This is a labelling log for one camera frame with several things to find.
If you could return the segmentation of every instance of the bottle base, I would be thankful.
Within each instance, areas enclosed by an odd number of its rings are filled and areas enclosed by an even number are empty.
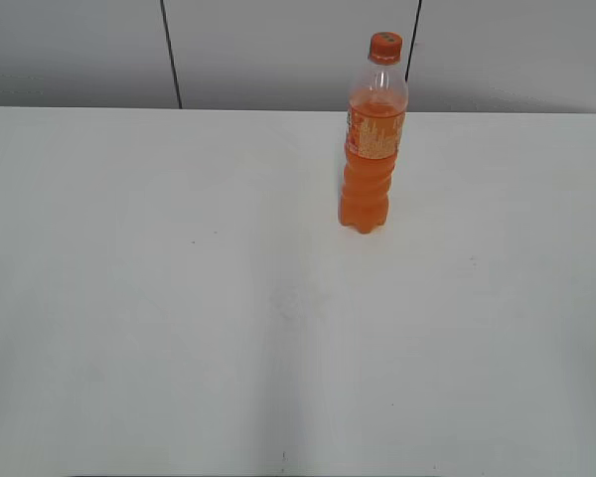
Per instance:
[[[353,206],[340,201],[339,220],[344,227],[352,227],[361,234],[368,234],[386,223],[388,200],[371,208]]]

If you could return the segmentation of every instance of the orange soda bottle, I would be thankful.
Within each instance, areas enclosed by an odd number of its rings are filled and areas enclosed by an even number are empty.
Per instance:
[[[367,234],[386,221],[408,87],[399,58],[402,39],[391,32],[371,38],[369,63],[351,89],[347,115],[340,223]]]

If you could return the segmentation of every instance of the orange soda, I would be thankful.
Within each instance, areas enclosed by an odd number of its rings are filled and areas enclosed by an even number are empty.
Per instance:
[[[340,223],[367,234],[386,221],[388,190],[408,105],[408,88],[399,67],[402,39],[372,36],[370,63],[349,99]]]

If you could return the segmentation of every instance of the bottle label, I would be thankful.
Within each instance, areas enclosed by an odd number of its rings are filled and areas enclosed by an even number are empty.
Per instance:
[[[395,116],[367,116],[349,106],[347,149],[367,159],[383,159],[397,153],[404,113]]]

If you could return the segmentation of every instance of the gray wall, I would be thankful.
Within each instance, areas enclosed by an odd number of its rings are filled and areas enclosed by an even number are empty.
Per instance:
[[[596,112],[596,0],[423,0],[410,107]]]
[[[418,0],[165,0],[188,108],[344,109]],[[596,112],[596,0],[423,0],[411,110]],[[177,107],[159,0],[0,0],[0,105]]]
[[[176,107],[156,0],[0,0],[0,105]]]

